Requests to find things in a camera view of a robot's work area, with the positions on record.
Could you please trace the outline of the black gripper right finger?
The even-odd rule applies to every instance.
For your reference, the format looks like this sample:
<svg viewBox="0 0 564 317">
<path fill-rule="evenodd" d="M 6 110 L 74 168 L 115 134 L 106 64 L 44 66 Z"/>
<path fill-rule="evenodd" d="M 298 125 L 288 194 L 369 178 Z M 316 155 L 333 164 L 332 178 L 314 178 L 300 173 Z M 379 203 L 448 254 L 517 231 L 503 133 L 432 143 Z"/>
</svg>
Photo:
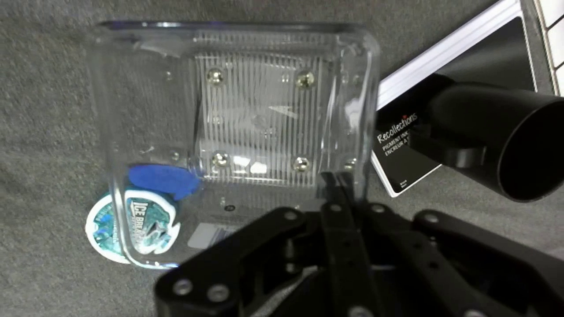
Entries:
<svg viewBox="0 0 564 317">
<path fill-rule="evenodd" d="M 439 210 L 404 219 L 355 196 L 348 173 L 328 199 L 351 215 L 383 317 L 564 317 L 564 261 Z"/>
</svg>

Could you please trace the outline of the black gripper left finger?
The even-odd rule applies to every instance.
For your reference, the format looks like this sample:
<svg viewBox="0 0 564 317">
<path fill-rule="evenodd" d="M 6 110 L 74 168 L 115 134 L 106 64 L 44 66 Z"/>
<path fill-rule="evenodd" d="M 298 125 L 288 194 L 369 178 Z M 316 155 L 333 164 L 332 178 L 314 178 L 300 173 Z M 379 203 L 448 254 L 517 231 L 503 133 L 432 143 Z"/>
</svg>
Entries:
<svg viewBox="0 0 564 317">
<path fill-rule="evenodd" d="M 157 317 L 245 317 L 319 261 L 321 215 L 277 208 L 178 268 L 154 287 Z"/>
</svg>

